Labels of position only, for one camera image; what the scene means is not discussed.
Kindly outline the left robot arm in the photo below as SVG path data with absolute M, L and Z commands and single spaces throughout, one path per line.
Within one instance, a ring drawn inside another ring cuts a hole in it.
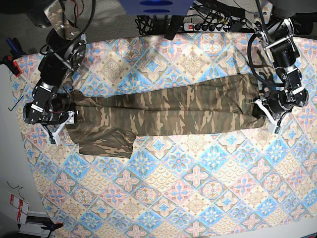
M 266 22 L 260 1 L 256 1 L 259 20 L 254 23 L 254 34 L 247 46 L 247 56 L 253 75 L 263 86 L 273 88 L 269 96 L 252 100 L 256 104 L 257 115 L 267 116 L 275 129 L 280 127 L 284 116 L 294 107 L 304 107 L 309 100 L 308 91 L 302 86 L 302 75 L 295 66 L 299 50 L 293 36 L 303 31 L 295 27 L 296 23 L 306 26 L 306 21 L 317 18 L 315 0 L 272 0 L 271 14 Z M 260 77 L 253 65 L 251 46 L 255 38 L 262 44 L 263 50 L 282 81 L 274 83 Z

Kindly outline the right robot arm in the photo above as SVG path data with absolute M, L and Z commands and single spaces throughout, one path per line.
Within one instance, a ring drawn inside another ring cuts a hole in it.
M 38 27 L 52 27 L 41 51 L 40 79 L 25 104 L 23 120 L 38 124 L 51 144 L 59 144 L 59 132 L 75 122 L 76 110 L 69 91 L 58 92 L 63 81 L 81 66 L 86 52 L 84 30 L 68 20 L 63 0 L 2 0 L 2 14 L 25 14 Z

